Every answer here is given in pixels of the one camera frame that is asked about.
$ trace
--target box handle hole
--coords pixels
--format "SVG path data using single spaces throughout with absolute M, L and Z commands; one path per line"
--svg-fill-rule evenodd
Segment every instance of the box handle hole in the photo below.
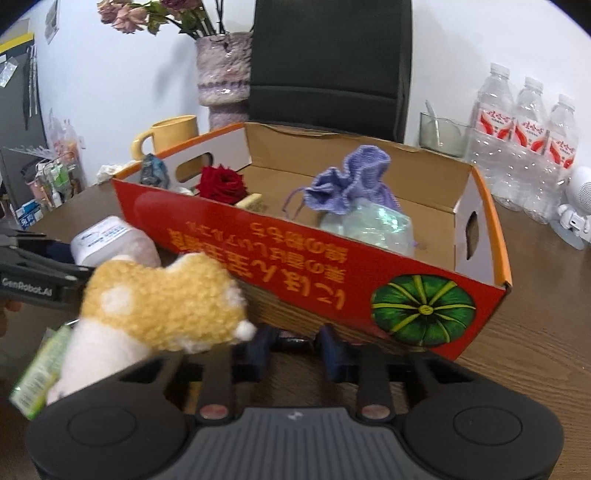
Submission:
M 176 177 L 177 182 L 185 183 L 195 178 L 197 175 L 200 175 L 203 167 L 210 167 L 211 165 L 213 165 L 213 155 L 209 152 L 204 153 L 181 163 L 174 172 L 174 176 Z
M 480 230 L 478 228 L 478 215 L 472 212 L 466 224 L 466 260 L 470 260 L 478 247 Z

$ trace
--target red rose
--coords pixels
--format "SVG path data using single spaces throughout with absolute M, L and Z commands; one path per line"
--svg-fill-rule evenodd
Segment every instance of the red rose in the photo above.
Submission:
M 248 195 L 242 175 L 222 165 L 217 168 L 203 167 L 197 188 L 201 197 L 229 205 L 240 202 Z

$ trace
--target pumpkin illustration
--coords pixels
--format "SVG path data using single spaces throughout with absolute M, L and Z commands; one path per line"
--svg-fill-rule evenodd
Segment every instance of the pumpkin illustration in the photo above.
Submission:
M 437 275 L 401 275 L 371 300 L 375 323 L 395 340 L 435 347 L 460 338 L 476 307 L 464 289 Z

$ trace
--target mug handle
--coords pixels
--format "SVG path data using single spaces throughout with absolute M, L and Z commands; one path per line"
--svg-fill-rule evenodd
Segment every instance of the mug handle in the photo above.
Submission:
M 152 131 L 147 130 L 135 137 L 135 140 L 131 142 L 131 158 L 136 161 L 142 161 L 144 159 L 145 154 L 142 151 L 142 145 L 144 145 L 146 139 L 152 135 L 154 135 Z

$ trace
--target knitted plush toy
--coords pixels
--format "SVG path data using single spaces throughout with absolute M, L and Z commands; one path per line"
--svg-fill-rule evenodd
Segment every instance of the knitted plush toy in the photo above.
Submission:
M 121 256 L 90 279 L 52 403 L 157 350 L 198 353 L 214 344 L 250 340 L 245 301 L 228 272 L 205 254 L 167 268 Z

